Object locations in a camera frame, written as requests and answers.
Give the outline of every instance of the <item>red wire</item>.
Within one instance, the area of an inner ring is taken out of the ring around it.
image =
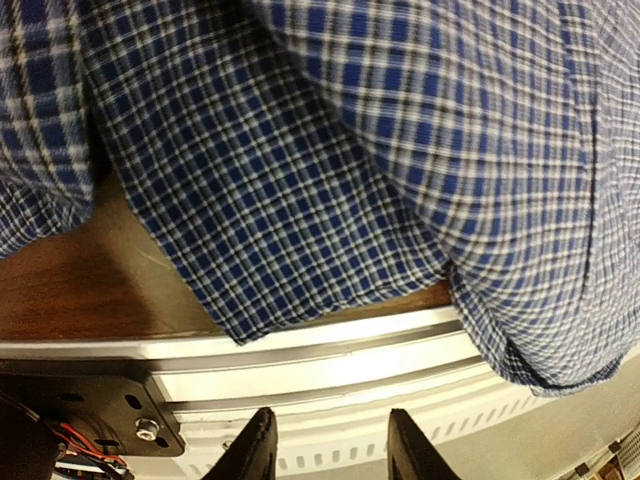
[[[63,434],[61,434],[59,432],[56,432],[56,435],[58,435],[60,438],[64,439],[67,443],[69,443],[69,445],[71,445],[73,448],[75,448],[79,452],[82,452],[85,455],[98,457],[98,458],[100,458],[102,460],[104,460],[104,459],[113,460],[115,462],[118,462],[123,467],[127,466],[127,462],[125,462],[120,456],[118,456],[118,455],[107,455],[107,454],[102,453],[100,450],[98,450],[93,445],[93,443],[91,443],[89,441],[89,439],[87,439],[87,437],[82,435],[80,432],[78,432],[71,425],[69,425],[67,423],[61,423],[60,427],[62,427],[67,432],[69,432],[73,437],[75,437],[78,440],[80,440],[81,445],[78,445],[78,443],[73,441],[71,438],[68,438],[67,436],[65,436],[65,435],[63,435]]]

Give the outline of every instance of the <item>nut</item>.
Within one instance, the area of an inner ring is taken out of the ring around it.
[[[136,421],[136,436],[145,442],[155,442],[158,438],[160,425],[149,418],[140,418]]]

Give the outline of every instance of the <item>black metal bracket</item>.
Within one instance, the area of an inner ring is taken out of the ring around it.
[[[270,408],[261,408],[202,480],[275,480],[278,427]]]
[[[148,372],[135,360],[0,360],[0,392],[44,419],[74,426],[109,455],[176,457],[180,425]],[[155,441],[136,423],[159,426]]]
[[[402,409],[389,415],[387,466],[393,480],[460,480]]]

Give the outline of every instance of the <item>plaid shirt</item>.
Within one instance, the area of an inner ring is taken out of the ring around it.
[[[640,340],[635,2],[8,3],[3,255],[90,214],[88,106],[239,343],[446,275],[484,358],[540,393]]]

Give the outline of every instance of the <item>black wire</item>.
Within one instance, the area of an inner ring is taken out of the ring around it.
[[[83,455],[83,457],[102,470],[107,477],[113,480],[126,480],[127,477],[120,475],[120,473],[118,473],[118,471],[107,462],[103,462],[102,460],[98,460],[97,458],[93,458],[88,455]]]
[[[31,410],[24,403],[19,402],[18,400],[12,398],[11,396],[0,392],[0,400],[3,403],[6,403],[7,405],[15,408],[16,410],[20,410],[22,413],[24,413],[27,417],[29,417],[34,422],[40,421],[40,415],[38,415],[36,412]]]

